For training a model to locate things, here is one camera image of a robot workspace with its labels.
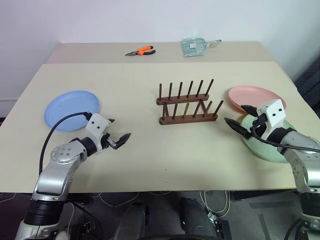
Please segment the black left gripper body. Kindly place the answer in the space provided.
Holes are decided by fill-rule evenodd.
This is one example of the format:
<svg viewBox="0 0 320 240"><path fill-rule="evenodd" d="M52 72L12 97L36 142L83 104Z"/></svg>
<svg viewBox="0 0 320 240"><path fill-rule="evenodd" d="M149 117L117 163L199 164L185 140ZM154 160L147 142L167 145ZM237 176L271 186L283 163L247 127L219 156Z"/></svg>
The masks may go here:
<svg viewBox="0 0 320 240"><path fill-rule="evenodd" d="M100 139L101 149L107 149L108 147L112 147L114 150L118 148L118 145L110 138L110 134L104 134Z"/></svg>

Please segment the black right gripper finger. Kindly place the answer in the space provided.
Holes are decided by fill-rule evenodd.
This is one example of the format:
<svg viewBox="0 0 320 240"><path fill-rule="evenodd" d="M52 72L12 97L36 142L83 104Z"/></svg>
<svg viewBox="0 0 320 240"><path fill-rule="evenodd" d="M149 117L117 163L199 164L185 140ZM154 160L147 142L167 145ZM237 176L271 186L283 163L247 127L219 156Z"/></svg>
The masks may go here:
<svg viewBox="0 0 320 240"><path fill-rule="evenodd" d="M241 105L240 106L246 113L248 113L251 116L258 117L258 109L251 105Z"/></svg>
<svg viewBox="0 0 320 240"><path fill-rule="evenodd" d="M246 128L242 127L239 122L227 117L225 117L224 120L232 130L240 134L243 138L245 139L251 138L251 133Z"/></svg>

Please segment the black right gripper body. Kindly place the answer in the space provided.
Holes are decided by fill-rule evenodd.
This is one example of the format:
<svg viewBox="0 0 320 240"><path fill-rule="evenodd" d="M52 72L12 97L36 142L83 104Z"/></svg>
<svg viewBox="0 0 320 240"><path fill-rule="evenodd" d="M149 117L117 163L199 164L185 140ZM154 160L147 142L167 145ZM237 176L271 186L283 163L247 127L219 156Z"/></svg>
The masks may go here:
<svg viewBox="0 0 320 240"><path fill-rule="evenodd" d="M266 114L261 114L260 116L256 117L253 120L252 126L250 128L250 137L266 141L268 139L268 136L263 137L263 135L266 133L267 130L267 121L268 118Z"/></svg>

